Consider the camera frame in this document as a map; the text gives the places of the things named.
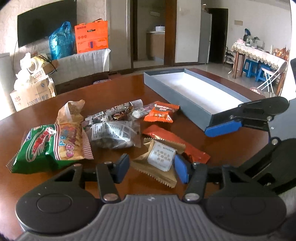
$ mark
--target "black flat screen tv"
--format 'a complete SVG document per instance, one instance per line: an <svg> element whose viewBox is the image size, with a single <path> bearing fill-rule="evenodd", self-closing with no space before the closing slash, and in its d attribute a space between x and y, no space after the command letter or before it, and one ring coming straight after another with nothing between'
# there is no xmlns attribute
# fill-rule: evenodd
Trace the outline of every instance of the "black flat screen tv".
<svg viewBox="0 0 296 241"><path fill-rule="evenodd" d="M77 1L62 0L46 4L17 16L18 46L50 36L63 22L77 25Z"/></svg>

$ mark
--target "blue plastic stool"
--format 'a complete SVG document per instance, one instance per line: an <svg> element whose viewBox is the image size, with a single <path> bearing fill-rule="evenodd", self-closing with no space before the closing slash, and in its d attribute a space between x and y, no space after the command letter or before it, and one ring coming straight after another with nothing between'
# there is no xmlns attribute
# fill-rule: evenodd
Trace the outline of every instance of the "blue plastic stool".
<svg viewBox="0 0 296 241"><path fill-rule="evenodd" d="M266 65L266 64L261 65L260 70L259 70L257 77L256 77L256 82L266 81L266 78L264 77L264 71L262 71L262 68L270 70L270 67L268 65Z"/></svg>
<svg viewBox="0 0 296 241"><path fill-rule="evenodd" d="M246 73L246 76L248 78L251 78L252 76L257 76L257 68L258 68L257 62L250 59L246 59L242 71Z"/></svg>

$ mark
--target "blue plastic bag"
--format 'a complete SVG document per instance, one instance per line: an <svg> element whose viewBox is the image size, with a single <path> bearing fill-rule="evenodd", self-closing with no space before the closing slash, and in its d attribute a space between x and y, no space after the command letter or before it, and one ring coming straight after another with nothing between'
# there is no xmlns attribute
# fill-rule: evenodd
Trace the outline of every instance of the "blue plastic bag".
<svg viewBox="0 0 296 241"><path fill-rule="evenodd" d="M61 27L49 36L49 49L52 59L59 59L73 54L75 36L70 22L64 22Z"/></svg>

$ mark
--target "red snack package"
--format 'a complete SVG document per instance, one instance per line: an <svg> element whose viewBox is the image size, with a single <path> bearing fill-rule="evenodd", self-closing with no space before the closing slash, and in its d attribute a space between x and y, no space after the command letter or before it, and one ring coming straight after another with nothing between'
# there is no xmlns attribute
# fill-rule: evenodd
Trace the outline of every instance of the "red snack package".
<svg viewBox="0 0 296 241"><path fill-rule="evenodd" d="M186 141L184 141L174 133L167 131L165 129L162 129L157 125L152 125L148 127L143 131L143 134L150 136L153 139L164 139L164 140L173 141L176 143L181 143L186 145L184 153L187 155L186 157L188 161L190 161L191 163L200 162L205 164L210 159L210 156L207 153L198 150L197 148L187 143Z"/></svg>
<svg viewBox="0 0 296 241"><path fill-rule="evenodd" d="M172 123L171 115L177 111L180 106L175 104L167 104L159 101L154 102L154 107L148 115L145 116L144 121L162 121Z"/></svg>

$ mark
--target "green snack bag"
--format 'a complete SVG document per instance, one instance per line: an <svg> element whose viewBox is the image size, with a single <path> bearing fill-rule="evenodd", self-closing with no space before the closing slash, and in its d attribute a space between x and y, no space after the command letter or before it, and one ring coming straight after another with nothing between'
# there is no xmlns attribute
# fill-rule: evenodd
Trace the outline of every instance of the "green snack bag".
<svg viewBox="0 0 296 241"><path fill-rule="evenodd" d="M61 169L85 158L93 156L80 123L43 125L29 131L7 167L12 173L30 174Z"/></svg>

